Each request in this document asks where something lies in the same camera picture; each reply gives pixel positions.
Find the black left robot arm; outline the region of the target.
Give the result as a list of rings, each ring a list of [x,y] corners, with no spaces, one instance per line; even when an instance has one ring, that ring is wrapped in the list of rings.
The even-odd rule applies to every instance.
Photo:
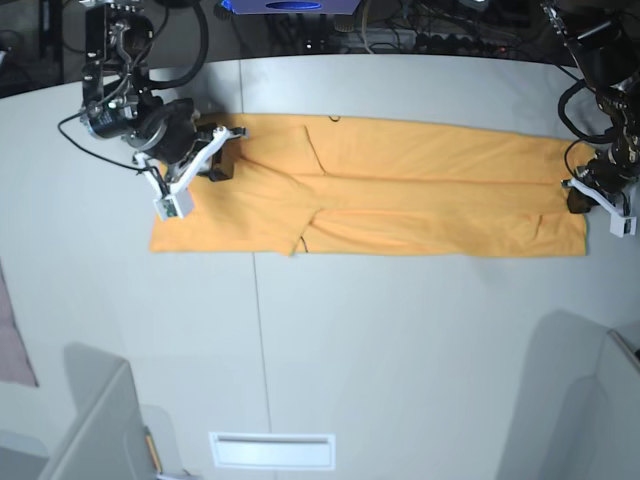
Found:
[[[604,145],[582,167],[568,167],[568,210],[586,214],[592,207],[622,202],[630,212],[625,189],[639,180],[639,53],[624,26],[633,1],[543,1],[541,6],[582,78],[560,97],[557,113],[577,142]],[[604,133],[580,130],[566,113],[571,98],[587,89],[610,119]]]

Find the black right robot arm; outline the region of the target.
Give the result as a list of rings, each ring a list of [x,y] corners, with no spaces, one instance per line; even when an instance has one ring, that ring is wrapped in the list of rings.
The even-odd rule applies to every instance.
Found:
[[[123,139],[135,153],[129,169],[165,188],[195,162],[222,127],[200,124],[190,98],[165,102],[161,90],[182,87],[204,66],[209,28],[198,1],[186,2],[196,18],[199,45],[194,63],[180,77],[153,80],[147,57],[163,32],[144,14],[141,1],[87,1],[85,65],[80,119],[98,139]]]

